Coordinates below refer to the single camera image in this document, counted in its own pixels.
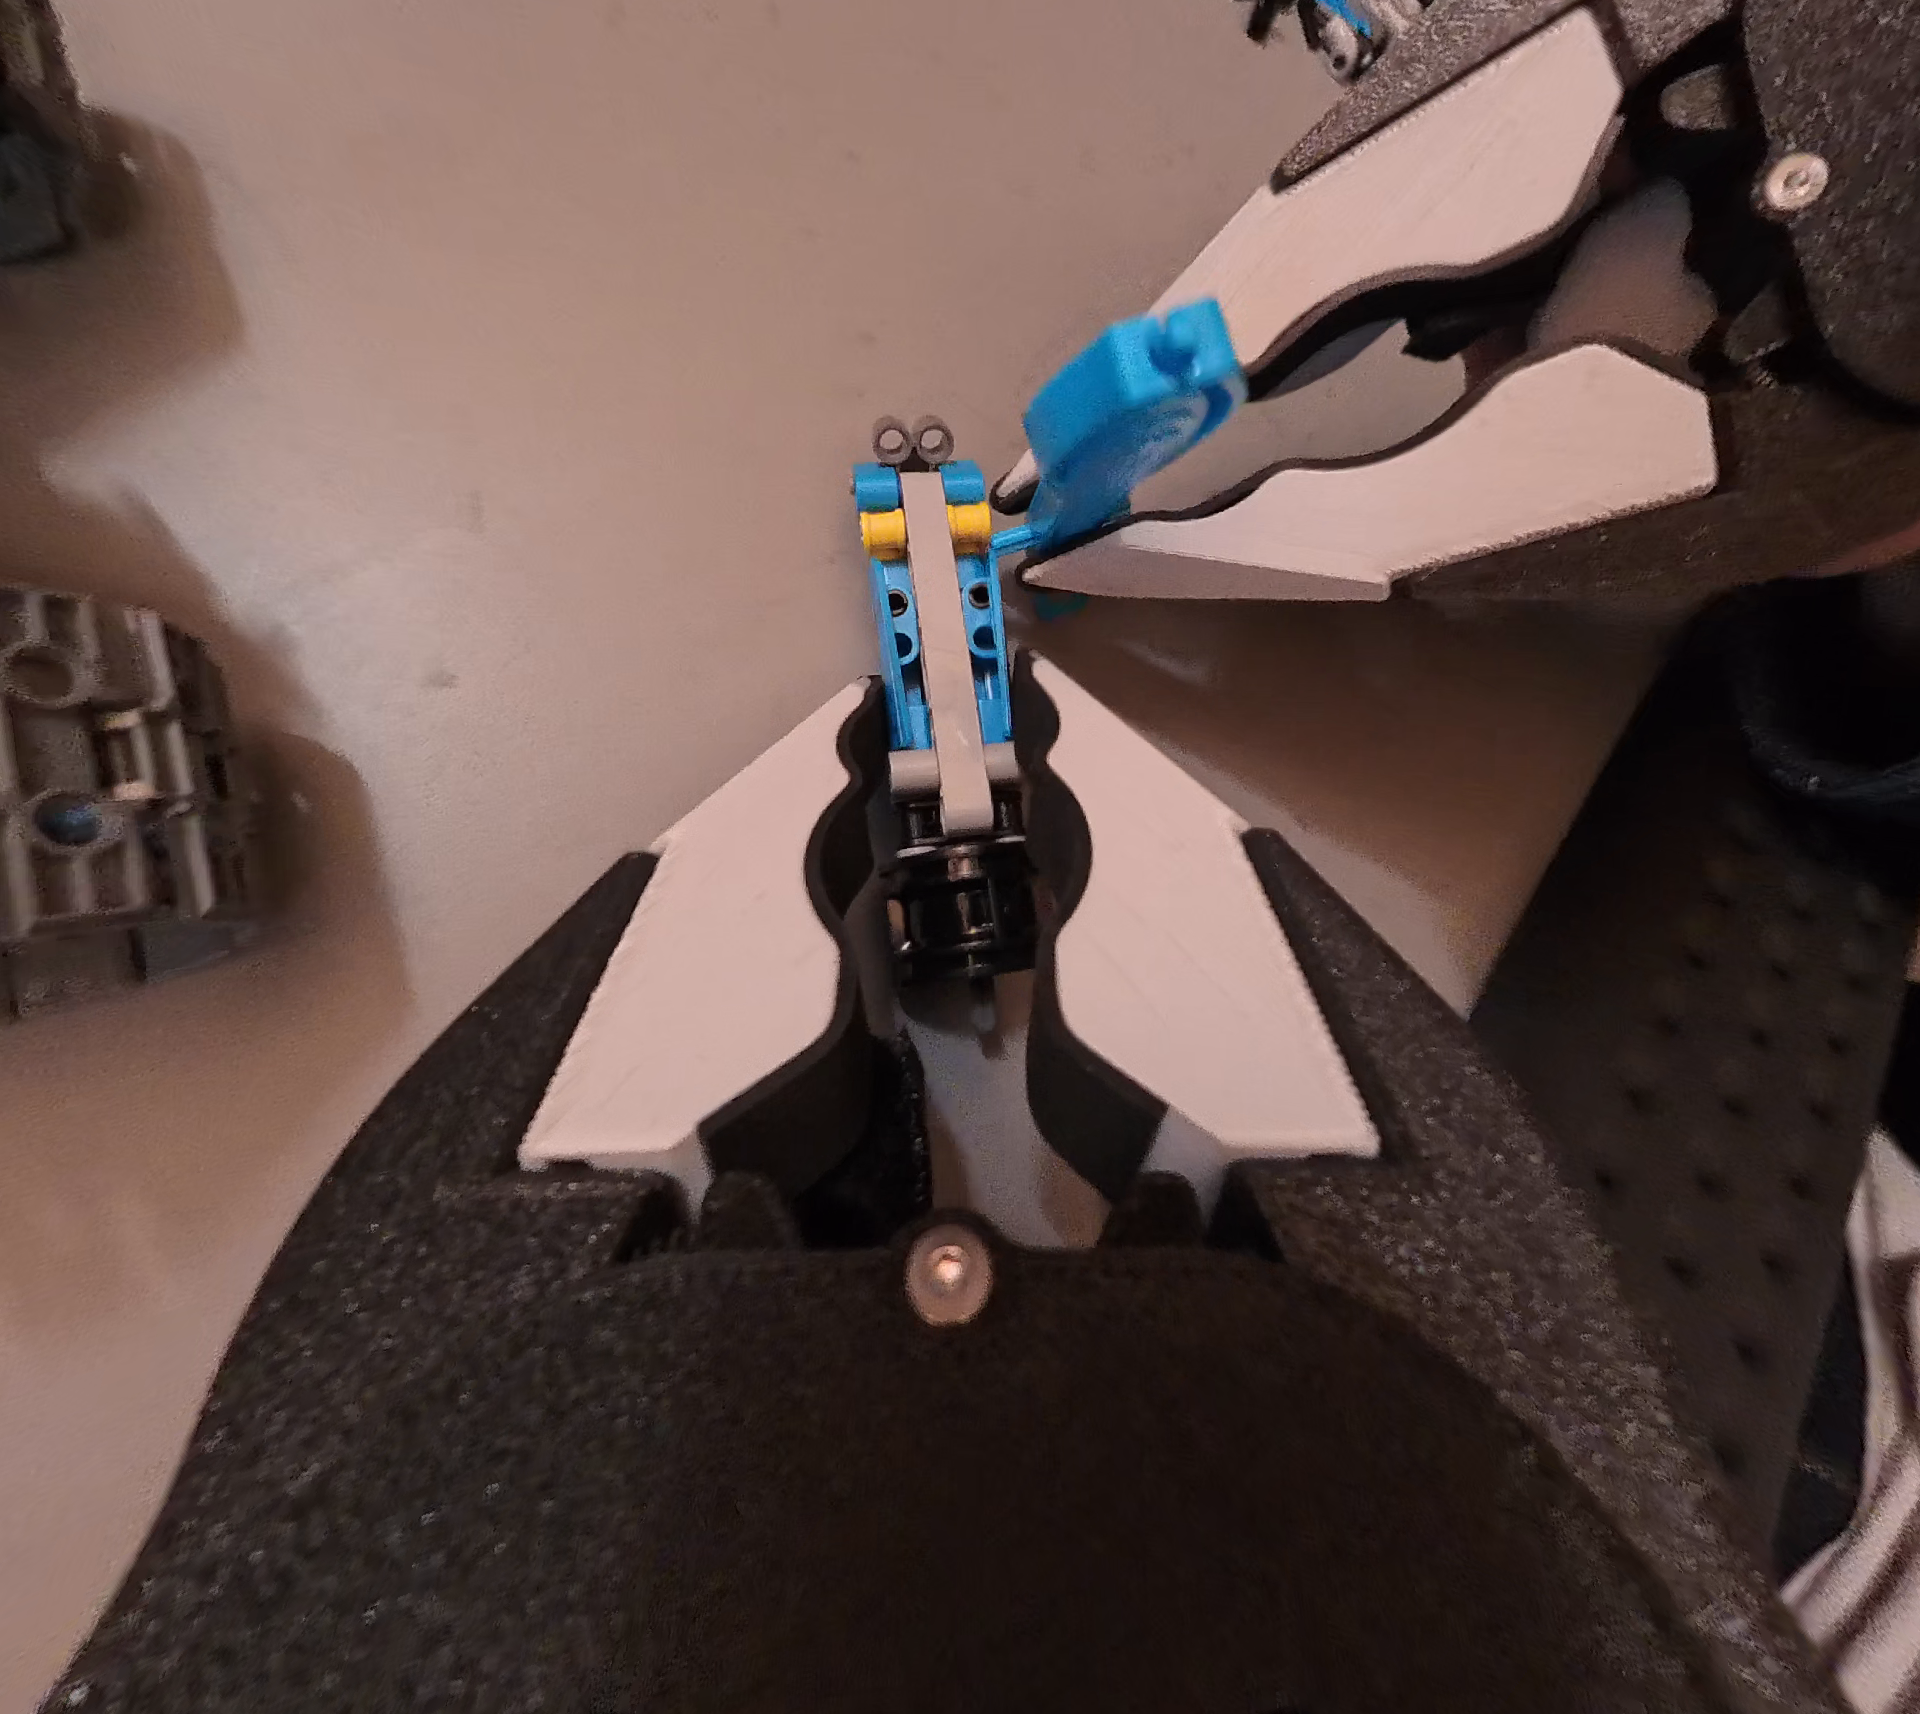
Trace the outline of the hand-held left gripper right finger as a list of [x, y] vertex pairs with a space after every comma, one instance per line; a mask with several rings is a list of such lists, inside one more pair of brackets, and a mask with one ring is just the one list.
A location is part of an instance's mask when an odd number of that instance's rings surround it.
[[1033, 653], [1019, 757], [1044, 889], [1023, 1080], [1068, 1173], [1110, 1205], [1147, 1173], [1213, 1205], [1245, 1161], [1379, 1159], [1259, 830]]

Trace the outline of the blue grey brick assembly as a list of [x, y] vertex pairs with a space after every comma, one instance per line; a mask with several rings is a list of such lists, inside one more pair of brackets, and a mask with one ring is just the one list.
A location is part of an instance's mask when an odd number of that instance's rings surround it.
[[946, 421], [897, 417], [877, 421], [850, 501], [882, 690], [867, 822], [893, 982], [987, 1038], [999, 982], [1037, 944], [997, 509]]

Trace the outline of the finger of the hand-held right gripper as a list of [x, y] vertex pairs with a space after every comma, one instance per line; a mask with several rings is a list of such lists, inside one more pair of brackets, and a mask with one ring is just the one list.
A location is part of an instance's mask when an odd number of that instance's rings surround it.
[[1143, 512], [1019, 574], [1126, 600], [1382, 602], [1478, 561], [1715, 488], [1707, 394], [1615, 344], [1527, 358], [1390, 452], [1290, 460]]
[[1150, 305], [1213, 302], [1252, 403], [1364, 346], [1421, 291], [1557, 241], [1613, 139], [1630, 62], [1610, 0], [1557, 0], [1298, 179], [1264, 181]]

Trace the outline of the blue tracked toy robot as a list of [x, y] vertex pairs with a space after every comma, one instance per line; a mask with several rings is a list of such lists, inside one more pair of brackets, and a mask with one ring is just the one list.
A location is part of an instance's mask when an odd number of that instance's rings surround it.
[[[3, 0], [3, 274], [108, 235], [52, 0]], [[3, 1021], [197, 975], [261, 914], [226, 675], [157, 609], [3, 590]]]

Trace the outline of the white desk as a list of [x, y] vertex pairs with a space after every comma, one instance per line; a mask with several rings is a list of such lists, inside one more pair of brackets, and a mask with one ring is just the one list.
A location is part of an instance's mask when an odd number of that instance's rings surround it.
[[367, 1109], [867, 667], [877, 417], [1004, 463], [1327, 103], [1225, 0], [55, 6], [136, 210], [7, 279], [3, 577], [214, 647], [285, 901], [3, 1030], [4, 1711]]

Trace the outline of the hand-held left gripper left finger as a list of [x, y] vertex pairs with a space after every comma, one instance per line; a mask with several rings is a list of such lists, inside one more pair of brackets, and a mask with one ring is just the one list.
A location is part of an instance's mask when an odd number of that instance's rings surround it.
[[518, 1169], [835, 1169], [872, 1094], [844, 914], [856, 679], [680, 816], [518, 1141]]

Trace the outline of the blue round brick piece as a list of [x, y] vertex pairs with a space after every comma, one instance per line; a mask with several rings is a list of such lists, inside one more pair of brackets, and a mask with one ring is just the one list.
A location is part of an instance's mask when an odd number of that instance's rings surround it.
[[991, 502], [1020, 521], [991, 541], [997, 590], [1012, 554], [1052, 559], [1132, 513], [1132, 492], [1245, 403], [1245, 368], [1213, 298], [1105, 329], [1023, 411], [1023, 452]]

